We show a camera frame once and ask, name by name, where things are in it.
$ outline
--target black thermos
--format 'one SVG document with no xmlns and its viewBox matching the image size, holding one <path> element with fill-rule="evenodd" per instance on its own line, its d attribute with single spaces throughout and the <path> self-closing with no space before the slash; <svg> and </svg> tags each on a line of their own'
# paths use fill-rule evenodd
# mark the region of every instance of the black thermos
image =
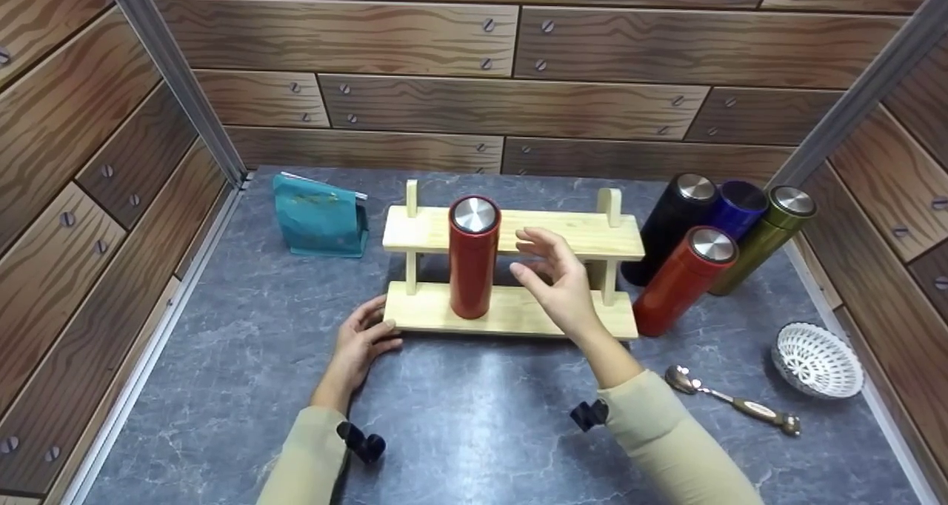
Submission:
<svg viewBox="0 0 948 505">
<path fill-rule="evenodd" d="M 703 175 L 678 174 L 671 178 L 642 226 L 646 256 L 638 262 L 622 263 L 623 278 L 633 285 L 646 286 L 688 230 L 707 219 L 717 199 L 718 188 Z"/>
</svg>

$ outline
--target black clip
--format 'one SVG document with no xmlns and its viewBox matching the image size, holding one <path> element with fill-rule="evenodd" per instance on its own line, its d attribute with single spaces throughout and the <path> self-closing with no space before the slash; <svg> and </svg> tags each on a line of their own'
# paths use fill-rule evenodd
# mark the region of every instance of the black clip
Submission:
<svg viewBox="0 0 948 505">
<path fill-rule="evenodd" d="M 570 418 L 583 430 L 583 433 L 596 427 L 596 425 L 605 425 L 607 417 L 609 417 L 609 405 L 606 405 L 606 401 L 602 400 L 593 401 L 592 405 L 583 401 L 570 411 Z"/>
<path fill-rule="evenodd" d="M 385 452 L 385 438 L 379 435 L 366 435 L 362 430 L 350 424 L 349 421 L 343 421 L 336 427 L 336 434 L 345 442 L 346 448 L 349 448 L 355 456 L 360 458 L 365 464 L 372 464 L 382 457 Z"/>
</svg>

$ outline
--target person's left hand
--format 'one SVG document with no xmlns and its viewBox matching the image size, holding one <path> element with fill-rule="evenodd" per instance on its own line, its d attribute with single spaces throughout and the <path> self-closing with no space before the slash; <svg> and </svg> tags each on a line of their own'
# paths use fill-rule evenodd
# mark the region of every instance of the person's left hand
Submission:
<svg viewBox="0 0 948 505">
<path fill-rule="evenodd" d="M 353 391 L 365 381 L 375 357 L 401 346 L 402 339 L 393 338 L 398 334 L 394 322 L 382 322 L 385 297 L 363 303 L 339 326 L 336 350 L 310 404 L 346 414 Z"/>
</svg>

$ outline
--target beige sleeve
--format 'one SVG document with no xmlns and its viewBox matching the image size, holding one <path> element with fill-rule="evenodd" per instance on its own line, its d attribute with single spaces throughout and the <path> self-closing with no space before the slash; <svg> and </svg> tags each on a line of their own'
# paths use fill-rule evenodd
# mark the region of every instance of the beige sleeve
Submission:
<svg viewBox="0 0 948 505">
<path fill-rule="evenodd" d="M 342 421 L 341 413 L 323 407 L 299 411 L 257 505 L 328 505 L 346 458 L 336 434 Z"/>
<path fill-rule="evenodd" d="M 606 427 L 673 505 L 763 505 L 731 457 L 652 371 L 600 390 Z"/>
</svg>

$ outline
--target wood panel wall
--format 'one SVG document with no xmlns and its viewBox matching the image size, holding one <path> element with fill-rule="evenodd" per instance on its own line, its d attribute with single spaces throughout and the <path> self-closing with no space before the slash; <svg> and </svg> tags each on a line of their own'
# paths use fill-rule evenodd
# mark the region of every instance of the wood panel wall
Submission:
<svg viewBox="0 0 948 505">
<path fill-rule="evenodd" d="M 758 183 L 920 3 L 156 0 L 250 167 Z"/>
<path fill-rule="evenodd" d="M 0 503 L 60 502 L 187 272 L 196 138 L 111 0 L 0 0 Z"/>
<path fill-rule="evenodd" d="M 810 271 L 948 502 L 948 35 L 803 183 Z"/>
</svg>

